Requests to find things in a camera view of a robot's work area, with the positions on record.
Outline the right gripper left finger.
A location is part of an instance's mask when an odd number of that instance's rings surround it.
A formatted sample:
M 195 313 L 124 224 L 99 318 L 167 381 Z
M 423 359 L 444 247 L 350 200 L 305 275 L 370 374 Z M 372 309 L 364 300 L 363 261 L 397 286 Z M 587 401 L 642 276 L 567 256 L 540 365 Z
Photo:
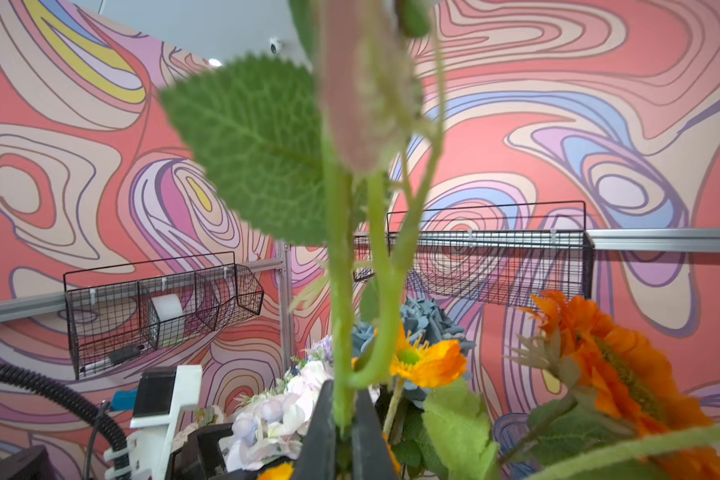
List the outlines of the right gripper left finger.
M 334 382 L 320 390 L 291 480 L 334 480 L 336 476 L 336 425 L 333 414 Z

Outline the orange gerbera flower stem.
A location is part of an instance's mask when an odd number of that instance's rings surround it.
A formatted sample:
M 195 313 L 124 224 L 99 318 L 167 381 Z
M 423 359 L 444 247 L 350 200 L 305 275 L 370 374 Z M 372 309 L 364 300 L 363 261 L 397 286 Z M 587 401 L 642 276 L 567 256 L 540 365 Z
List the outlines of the orange gerbera flower stem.
M 565 394 L 532 410 L 527 433 L 500 464 L 543 469 L 624 441 L 713 425 L 644 334 L 581 296 L 547 290 L 532 300 L 527 312 L 537 331 L 519 337 L 510 359 L 548 373 Z

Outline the dusty blue rose bunch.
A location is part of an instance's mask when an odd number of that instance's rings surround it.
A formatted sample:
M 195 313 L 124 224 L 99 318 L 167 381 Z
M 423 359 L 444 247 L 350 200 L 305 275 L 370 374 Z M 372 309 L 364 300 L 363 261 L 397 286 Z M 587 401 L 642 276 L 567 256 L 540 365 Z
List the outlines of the dusty blue rose bunch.
M 377 320 L 378 301 L 364 296 L 359 305 L 359 321 L 353 326 L 353 356 L 359 357 L 372 343 Z M 411 342 L 421 340 L 433 345 L 445 340 L 456 340 L 463 355 L 475 347 L 466 337 L 466 330 L 452 321 L 433 300 L 407 296 L 400 308 L 401 320 Z

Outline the pink lilac hydrangea bunch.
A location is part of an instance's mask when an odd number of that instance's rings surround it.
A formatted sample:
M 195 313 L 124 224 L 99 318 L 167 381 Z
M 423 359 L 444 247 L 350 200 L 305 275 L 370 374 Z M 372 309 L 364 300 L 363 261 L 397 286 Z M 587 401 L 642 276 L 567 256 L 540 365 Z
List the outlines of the pink lilac hydrangea bunch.
M 243 402 L 219 441 L 224 469 L 252 479 L 289 479 L 324 384 L 334 378 L 333 339 L 305 351 L 277 385 Z

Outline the purple glass vase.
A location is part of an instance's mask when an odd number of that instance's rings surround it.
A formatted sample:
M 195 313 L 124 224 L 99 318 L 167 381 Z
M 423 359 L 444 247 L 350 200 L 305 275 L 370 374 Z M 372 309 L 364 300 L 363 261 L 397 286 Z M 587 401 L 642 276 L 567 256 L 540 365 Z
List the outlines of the purple glass vase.
M 503 457 L 529 432 L 528 415 L 509 413 L 499 417 L 493 424 L 493 438 L 499 444 L 499 456 Z M 521 462 L 517 459 L 502 467 L 502 478 L 511 480 L 526 479 L 537 471 L 533 461 Z

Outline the yellow orange poppy stem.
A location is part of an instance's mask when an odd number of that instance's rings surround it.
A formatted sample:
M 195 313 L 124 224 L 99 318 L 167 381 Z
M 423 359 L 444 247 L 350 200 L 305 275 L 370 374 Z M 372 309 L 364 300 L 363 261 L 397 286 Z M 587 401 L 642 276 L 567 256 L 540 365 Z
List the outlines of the yellow orange poppy stem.
M 429 389 L 447 386 L 461 378 L 467 366 L 458 340 L 430 344 L 417 339 L 411 343 L 401 322 L 398 323 L 392 353 L 387 375 L 391 381 L 392 395 L 382 427 L 385 439 L 389 438 L 394 426 L 406 382 Z

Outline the white flower spray stem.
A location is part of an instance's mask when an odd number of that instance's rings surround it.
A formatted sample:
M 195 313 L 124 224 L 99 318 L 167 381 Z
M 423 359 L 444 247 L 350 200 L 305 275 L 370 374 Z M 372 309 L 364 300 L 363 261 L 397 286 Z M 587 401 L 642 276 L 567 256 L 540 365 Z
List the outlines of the white flower spray stem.
M 651 435 L 579 454 L 534 473 L 528 480 L 569 479 L 628 460 L 711 447 L 717 443 L 720 443 L 720 423 Z

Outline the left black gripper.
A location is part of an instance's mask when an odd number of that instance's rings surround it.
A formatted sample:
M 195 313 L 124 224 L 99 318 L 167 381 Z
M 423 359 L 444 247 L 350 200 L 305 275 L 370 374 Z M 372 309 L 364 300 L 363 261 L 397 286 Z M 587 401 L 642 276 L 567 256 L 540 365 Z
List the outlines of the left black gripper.
M 219 441 L 231 437 L 230 423 L 209 425 L 189 434 L 170 460 L 170 478 L 176 480 L 233 479 L 226 469 Z

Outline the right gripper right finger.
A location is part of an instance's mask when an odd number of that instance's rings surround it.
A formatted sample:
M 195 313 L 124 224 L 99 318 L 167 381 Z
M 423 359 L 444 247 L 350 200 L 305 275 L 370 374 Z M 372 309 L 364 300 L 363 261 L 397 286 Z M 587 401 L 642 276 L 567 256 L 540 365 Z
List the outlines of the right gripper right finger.
M 351 429 L 352 478 L 397 480 L 382 426 L 367 390 L 357 393 Z

